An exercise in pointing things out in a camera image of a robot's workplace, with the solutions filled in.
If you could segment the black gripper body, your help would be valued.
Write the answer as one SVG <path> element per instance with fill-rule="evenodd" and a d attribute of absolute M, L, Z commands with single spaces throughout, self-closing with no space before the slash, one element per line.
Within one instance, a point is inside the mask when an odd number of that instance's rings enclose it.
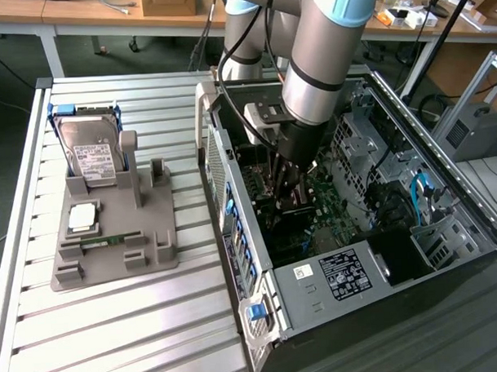
<path fill-rule="evenodd" d="M 279 155 L 305 171 L 316 157 L 327 127 L 327 122 L 318 126 L 283 122 L 277 137 Z"/>

